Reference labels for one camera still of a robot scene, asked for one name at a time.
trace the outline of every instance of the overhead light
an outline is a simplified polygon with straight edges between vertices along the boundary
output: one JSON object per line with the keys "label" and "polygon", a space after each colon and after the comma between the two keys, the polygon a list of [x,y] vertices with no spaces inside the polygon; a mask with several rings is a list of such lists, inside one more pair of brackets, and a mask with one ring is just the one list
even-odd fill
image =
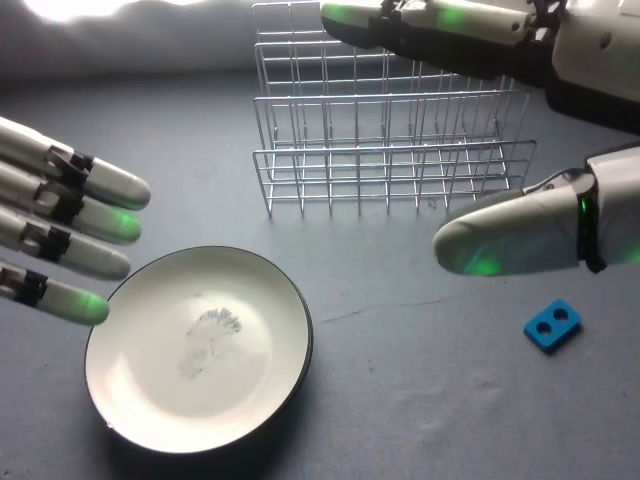
{"label": "overhead light", "polygon": [[34,13],[47,20],[67,22],[79,17],[107,17],[129,3],[160,1],[191,5],[204,0],[23,0]]}

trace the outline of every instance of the white plate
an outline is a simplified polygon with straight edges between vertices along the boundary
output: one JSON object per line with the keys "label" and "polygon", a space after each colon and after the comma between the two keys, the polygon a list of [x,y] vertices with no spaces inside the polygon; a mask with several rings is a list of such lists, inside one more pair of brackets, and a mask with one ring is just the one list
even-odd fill
{"label": "white plate", "polygon": [[201,452],[244,437],[284,406],[309,367],[302,295],[243,250],[163,257],[109,304],[87,344],[89,394],[110,428],[151,450]]}

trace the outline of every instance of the silver wire basket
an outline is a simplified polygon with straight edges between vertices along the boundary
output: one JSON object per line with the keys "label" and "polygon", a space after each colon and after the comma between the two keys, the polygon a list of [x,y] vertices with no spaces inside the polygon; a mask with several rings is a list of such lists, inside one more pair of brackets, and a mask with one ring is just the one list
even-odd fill
{"label": "silver wire basket", "polygon": [[422,200],[448,209],[519,188],[535,152],[519,140],[528,92],[361,50],[329,37],[320,2],[253,7],[261,149],[253,154],[269,215],[275,202]]}

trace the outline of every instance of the blue block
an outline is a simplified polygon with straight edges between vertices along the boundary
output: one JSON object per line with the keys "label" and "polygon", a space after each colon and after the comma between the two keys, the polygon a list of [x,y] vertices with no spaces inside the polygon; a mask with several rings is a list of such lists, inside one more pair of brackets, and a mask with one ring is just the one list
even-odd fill
{"label": "blue block", "polygon": [[578,333],[581,320],[567,302],[556,300],[524,326],[524,334],[549,354]]}

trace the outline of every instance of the robotic hand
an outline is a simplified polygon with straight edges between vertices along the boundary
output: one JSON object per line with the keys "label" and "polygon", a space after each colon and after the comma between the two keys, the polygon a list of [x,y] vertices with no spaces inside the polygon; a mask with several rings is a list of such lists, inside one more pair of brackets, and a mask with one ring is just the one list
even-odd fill
{"label": "robotic hand", "polygon": [[[91,237],[116,244],[138,239],[140,223],[127,210],[149,202],[143,180],[4,118],[0,157],[1,246],[100,279],[128,275],[127,257]],[[3,261],[0,297],[83,325],[97,325],[109,313],[99,295]]]}
{"label": "robotic hand", "polygon": [[[456,73],[543,88],[556,111],[640,133],[640,0],[345,0],[327,32]],[[470,275],[640,262],[640,144],[590,156],[522,191],[479,200],[433,240]]]}

